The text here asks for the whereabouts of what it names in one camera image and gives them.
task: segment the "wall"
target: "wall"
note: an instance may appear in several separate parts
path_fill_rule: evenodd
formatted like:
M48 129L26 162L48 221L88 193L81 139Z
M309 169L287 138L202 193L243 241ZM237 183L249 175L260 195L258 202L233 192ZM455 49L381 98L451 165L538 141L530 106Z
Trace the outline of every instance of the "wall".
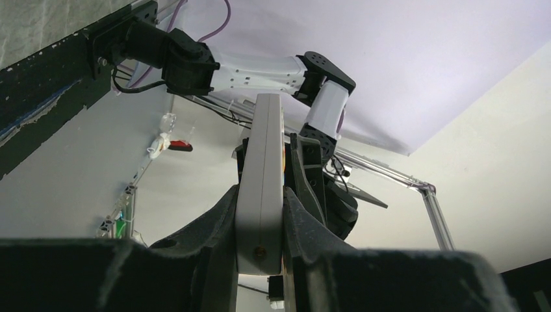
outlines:
M551 42L410 157L341 144L436 185L457 248L505 271L551 257L550 130ZM366 172L350 181L390 207L362 204L348 242L437 248L416 192Z
M0 237L94 237L171 106L159 87L109 92L79 112L0 181Z
M172 139L187 139L193 127L191 153L164 151L138 184L136 230L149 245L183 228L209 210L237 183L231 153L239 129L215 113L175 98L178 119Z

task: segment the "screw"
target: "screw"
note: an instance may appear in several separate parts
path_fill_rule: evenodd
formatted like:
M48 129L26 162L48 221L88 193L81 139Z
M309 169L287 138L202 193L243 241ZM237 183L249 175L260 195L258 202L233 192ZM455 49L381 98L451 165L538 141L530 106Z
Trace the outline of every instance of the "screw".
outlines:
M103 57L98 57L98 58L97 58L97 63L98 63L99 65L106 66L106 65L107 65L107 60L106 60L105 58L103 58Z
M262 260L266 257L266 249L264 249L264 247L262 247L262 246L256 247L254 252L255 252L255 257L257 259Z

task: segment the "black cable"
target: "black cable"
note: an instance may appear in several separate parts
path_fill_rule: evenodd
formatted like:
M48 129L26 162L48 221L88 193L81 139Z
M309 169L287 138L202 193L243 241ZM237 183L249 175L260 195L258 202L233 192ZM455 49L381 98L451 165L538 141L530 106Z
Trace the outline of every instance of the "black cable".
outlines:
M147 91L149 89L155 88L156 86L162 86L166 84L164 81L161 80L155 83L148 84L146 86L141 86L139 88L132 88L132 89L124 88L120 84L118 84L117 81L115 80L115 78L117 77L118 71L119 69L115 66L113 68L113 73L111 74L111 77L113 78L113 84L115 85L115 88L117 88L117 90L119 90L122 93L131 93L131 94L141 93L143 91Z
M247 286L247 285L237 284L237 286L243 287L243 288L248 289L248 290L250 290L250 291L256 291L257 293L268 294L267 291L262 291L262 290L260 290L260 289L258 289L258 288L250 287L250 286Z
M214 106L216 106L216 107L218 107L218 108L220 108L220 109L225 109L225 108L223 108L222 106L216 104L214 101L211 101L211 100L207 99L206 97L203 97L203 96L196 96L196 98L198 98L198 99L200 99L200 100L202 100L202 101L205 101L205 102L207 102L207 103L209 103L209 104L211 104L211 105L214 105ZM252 124L252 122L245 122L245 121L243 121L243 120L240 120L239 118L237 118L237 117L235 116L235 114L234 114L231 110L228 110L228 111L230 112L230 114L231 114L231 117L230 117L230 116L227 116L227 115L222 114L221 112L218 112L217 110L213 109L212 107L208 107L208 106L203 105L203 104L201 104L201 103L197 103L197 104L201 105L202 107L205 107L206 109L210 109L211 111L215 112L217 115L219 115L219 116L222 117L223 119L227 120L228 122L231 122L232 124L239 125L239 126L241 126L241 127L243 127L243 128L246 128L246 129L251 129L250 127L247 127L246 125L243 125L243 124Z
M344 178L342 177L342 173L340 172L340 170L335 167L335 161L339 162L339 165L343 170L344 170L344 165L342 164L342 161L340 161L340 159L337 156L333 155L333 160L331 161L331 164L335 168L335 171L337 172L337 175L339 176L340 180L342 181L342 184L344 184L344 188L346 189L346 192L348 193L349 192L348 184L346 184Z
M118 72L121 72L121 73L123 73L123 74L125 74L126 76L128 76L128 77L130 77L130 78L132 78L132 74L131 74L131 73L128 73L128 72L126 72L126 71L123 71L123 70L121 70L120 68L117 68L117 71L118 71Z
M249 129L249 130L251 129L250 127L247 127L246 125L243 125L243 124L241 124L241 123L238 123L238 122L240 122L239 120L234 120L234 119L232 119L231 117L222 114L221 112L217 111L216 109L214 109L214 108L212 108L212 107L208 107L208 106L206 106L206 105L203 105L203 104L198 103L198 102L195 102L195 101L194 101L194 103L195 103L195 104L198 104L198 105L201 106L201 107L205 107L206 109L208 109L208 110L210 110L210 111L213 111L215 114L219 115L219 116L222 117L224 120L226 120L226 121L228 121L228 122L231 122L232 124L239 125L239 126L241 126L241 127L243 127L243 128Z

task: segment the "black panel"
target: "black panel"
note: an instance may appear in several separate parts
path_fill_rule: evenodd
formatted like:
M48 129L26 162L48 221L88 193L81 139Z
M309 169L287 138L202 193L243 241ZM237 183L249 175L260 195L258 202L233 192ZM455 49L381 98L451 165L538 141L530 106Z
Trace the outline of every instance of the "black panel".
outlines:
M237 186L230 188L212 209L150 249L120 239L0 240L0 306L234 311L237 194Z
M285 144L285 185L291 188L306 210L327 225L326 195L320 142L291 133Z
M102 67L96 80L92 79L85 32L130 11L128 5L0 71L0 135L49 110L36 122L21 127L0 147L0 178L110 90L112 67Z
M282 301L283 295L283 276L270 276L268 278L268 297L270 301Z
M551 304L551 259L503 272L501 276L522 311L540 311L535 297L538 292Z

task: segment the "green object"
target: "green object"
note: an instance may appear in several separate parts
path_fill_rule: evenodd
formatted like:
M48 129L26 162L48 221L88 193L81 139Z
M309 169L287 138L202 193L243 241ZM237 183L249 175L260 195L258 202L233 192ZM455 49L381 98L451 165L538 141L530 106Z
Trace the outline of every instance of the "green object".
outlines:
M117 233L115 234L116 239L122 238L122 233L124 233L124 228L126 227L126 222L121 220L120 218L116 221L117 225Z

